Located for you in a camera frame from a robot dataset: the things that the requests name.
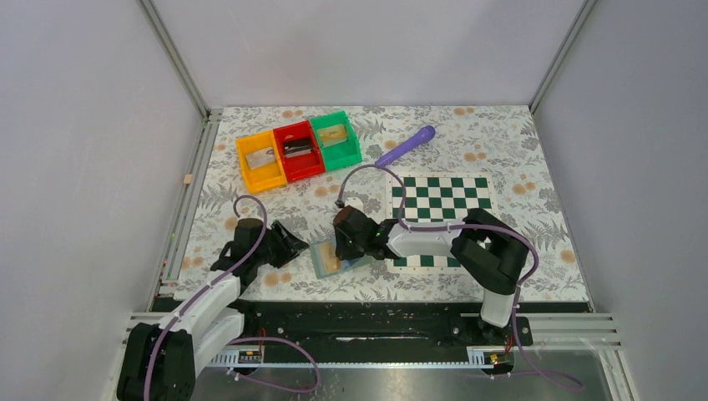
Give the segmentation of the yellow plastic bin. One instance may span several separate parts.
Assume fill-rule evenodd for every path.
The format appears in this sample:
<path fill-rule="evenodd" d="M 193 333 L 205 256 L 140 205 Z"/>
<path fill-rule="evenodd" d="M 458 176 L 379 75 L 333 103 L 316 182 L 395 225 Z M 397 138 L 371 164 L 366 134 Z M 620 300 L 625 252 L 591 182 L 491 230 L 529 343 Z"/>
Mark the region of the yellow plastic bin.
<path fill-rule="evenodd" d="M 245 188 L 250 194 L 287 184 L 272 130 L 241 137 L 235 146 Z"/>

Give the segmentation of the red plastic bin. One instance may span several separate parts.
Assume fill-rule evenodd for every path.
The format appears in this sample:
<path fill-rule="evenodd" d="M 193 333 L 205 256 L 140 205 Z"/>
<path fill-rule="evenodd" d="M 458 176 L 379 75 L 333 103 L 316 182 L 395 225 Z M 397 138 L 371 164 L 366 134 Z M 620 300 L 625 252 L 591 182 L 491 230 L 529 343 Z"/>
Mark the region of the red plastic bin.
<path fill-rule="evenodd" d="M 321 150 L 309 121 L 275 128 L 274 136 L 289 183 L 325 173 Z"/>

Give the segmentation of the gold card stack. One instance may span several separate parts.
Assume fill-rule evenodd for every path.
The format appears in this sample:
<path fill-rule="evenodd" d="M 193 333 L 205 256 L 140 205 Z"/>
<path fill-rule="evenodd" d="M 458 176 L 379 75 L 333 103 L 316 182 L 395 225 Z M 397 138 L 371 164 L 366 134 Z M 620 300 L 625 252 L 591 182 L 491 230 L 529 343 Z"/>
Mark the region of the gold card stack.
<path fill-rule="evenodd" d="M 346 142 L 348 139 L 347 129 L 344 124 L 335 124 L 320 128 L 316 133 L 322 148 L 339 145 Z"/>

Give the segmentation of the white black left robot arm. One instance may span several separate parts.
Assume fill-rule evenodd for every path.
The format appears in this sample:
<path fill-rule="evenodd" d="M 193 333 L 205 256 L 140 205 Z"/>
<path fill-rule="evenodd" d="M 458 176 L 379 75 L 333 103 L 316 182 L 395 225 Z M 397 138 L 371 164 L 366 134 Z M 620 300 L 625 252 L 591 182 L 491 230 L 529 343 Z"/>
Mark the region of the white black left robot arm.
<path fill-rule="evenodd" d="M 205 284 L 157 323 L 139 323 L 128 336 L 115 395 L 119 400 L 188 400 L 201 371 L 232 340 L 249 343 L 257 318 L 231 303 L 261 266 L 282 267 L 308 244 L 279 221 L 245 218 L 222 247 Z"/>

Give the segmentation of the floral patterned tablecloth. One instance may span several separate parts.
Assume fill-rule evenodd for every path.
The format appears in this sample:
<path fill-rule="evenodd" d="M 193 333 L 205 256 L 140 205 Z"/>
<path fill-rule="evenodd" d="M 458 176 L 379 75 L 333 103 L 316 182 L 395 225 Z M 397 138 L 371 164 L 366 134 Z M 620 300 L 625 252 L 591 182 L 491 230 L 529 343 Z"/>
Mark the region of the floral patterned tablecloth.
<path fill-rule="evenodd" d="M 231 240 L 240 217 L 259 211 L 235 198 L 245 192 L 235 142 L 245 135 L 331 113 L 329 107 L 231 107 L 224 110 L 210 154 L 190 237 L 183 253 L 174 298 L 189 297 L 201 285 L 223 245 Z M 397 160 L 398 175 L 431 172 L 490 178 L 495 215 L 528 238 L 540 255 L 539 268 L 524 283 L 526 302 L 587 302 L 583 273 L 574 253 L 562 206 L 528 108 L 521 106 L 348 106 L 346 114 L 358 135 L 365 170 L 337 170 L 259 194 L 271 220 L 315 243 L 332 234 L 335 201 L 346 198 L 375 220 L 389 217 L 387 173 L 372 163 L 431 125 L 435 137 Z M 318 278 L 311 255 L 304 253 L 280 269 L 263 266 L 243 291 L 250 300 L 287 301 L 477 301 L 482 288 L 462 270 L 441 274 L 394 273 L 376 261 Z"/>

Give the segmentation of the green plastic bin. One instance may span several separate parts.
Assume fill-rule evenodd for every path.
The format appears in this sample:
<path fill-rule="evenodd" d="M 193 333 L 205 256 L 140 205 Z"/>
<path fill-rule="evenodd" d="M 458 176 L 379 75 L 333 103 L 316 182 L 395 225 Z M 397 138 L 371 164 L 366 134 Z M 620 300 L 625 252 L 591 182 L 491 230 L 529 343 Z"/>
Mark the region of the green plastic bin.
<path fill-rule="evenodd" d="M 345 111 L 309 119 L 326 171 L 339 170 L 362 162 L 362 150 Z"/>

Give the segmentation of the purple plastic tube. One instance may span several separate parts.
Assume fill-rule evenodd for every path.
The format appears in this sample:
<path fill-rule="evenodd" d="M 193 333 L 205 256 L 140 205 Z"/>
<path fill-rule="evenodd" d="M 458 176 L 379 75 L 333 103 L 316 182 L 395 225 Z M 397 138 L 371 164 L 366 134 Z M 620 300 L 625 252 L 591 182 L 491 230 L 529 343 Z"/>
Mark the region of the purple plastic tube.
<path fill-rule="evenodd" d="M 435 137 L 436 133 L 437 131 L 431 125 L 422 127 L 416 134 L 381 156 L 374 165 L 378 167 L 389 166 L 404 155 L 415 150 L 418 146 L 430 142 Z"/>

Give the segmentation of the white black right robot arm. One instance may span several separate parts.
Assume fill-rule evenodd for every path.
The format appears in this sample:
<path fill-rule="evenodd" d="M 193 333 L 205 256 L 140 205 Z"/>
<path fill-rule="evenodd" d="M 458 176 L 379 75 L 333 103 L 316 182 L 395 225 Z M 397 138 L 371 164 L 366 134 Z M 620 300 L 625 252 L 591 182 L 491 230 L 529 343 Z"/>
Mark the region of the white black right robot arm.
<path fill-rule="evenodd" d="M 447 222 L 374 221 L 345 206 L 333 219 L 336 257 L 401 260 L 410 256 L 452 258 L 483 288 L 478 323 L 483 340 L 499 344 L 512 332 L 510 321 L 527 258 L 538 253 L 522 235 L 484 209 Z"/>

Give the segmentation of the silver card stack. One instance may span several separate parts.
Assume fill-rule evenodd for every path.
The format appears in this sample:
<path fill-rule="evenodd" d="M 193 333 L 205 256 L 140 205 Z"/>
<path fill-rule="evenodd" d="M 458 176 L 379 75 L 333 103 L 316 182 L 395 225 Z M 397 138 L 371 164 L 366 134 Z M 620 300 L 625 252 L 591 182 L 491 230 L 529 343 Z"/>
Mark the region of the silver card stack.
<path fill-rule="evenodd" d="M 256 170 L 266 165 L 276 163 L 276 153 L 272 147 L 257 150 L 246 154 L 245 162 L 249 169 Z"/>

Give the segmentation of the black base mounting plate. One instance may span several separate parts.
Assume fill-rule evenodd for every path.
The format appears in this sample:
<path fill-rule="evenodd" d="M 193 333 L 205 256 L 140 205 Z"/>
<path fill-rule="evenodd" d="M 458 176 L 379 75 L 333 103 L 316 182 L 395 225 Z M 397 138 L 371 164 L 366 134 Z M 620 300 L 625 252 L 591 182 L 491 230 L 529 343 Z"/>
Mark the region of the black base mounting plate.
<path fill-rule="evenodd" d="M 527 318 L 496 327 L 479 316 L 478 302 L 237 300 L 231 305 L 245 315 L 243 337 L 256 339 L 268 363 L 305 359 L 268 337 L 295 343 L 317 363 L 462 363 L 469 348 L 504 351 L 534 342 Z"/>

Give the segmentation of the green white chessboard mat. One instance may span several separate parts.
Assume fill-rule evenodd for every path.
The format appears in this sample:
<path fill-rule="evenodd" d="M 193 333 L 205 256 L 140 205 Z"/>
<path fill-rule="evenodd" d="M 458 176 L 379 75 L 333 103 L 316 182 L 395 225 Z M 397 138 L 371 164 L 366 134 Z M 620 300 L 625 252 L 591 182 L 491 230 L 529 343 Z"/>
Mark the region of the green white chessboard mat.
<path fill-rule="evenodd" d="M 398 211 L 410 222 L 450 221 L 464 218 L 468 210 L 481 208 L 497 216 L 498 207 L 490 176 L 473 173 L 453 176 L 443 173 L 402 173 L 402 183 L 387 182 L 387 217 Z M 398 274 L 462 274 L 459 262 L 443 256 L 409 256 L 388 261 L 387 269 Z"/>

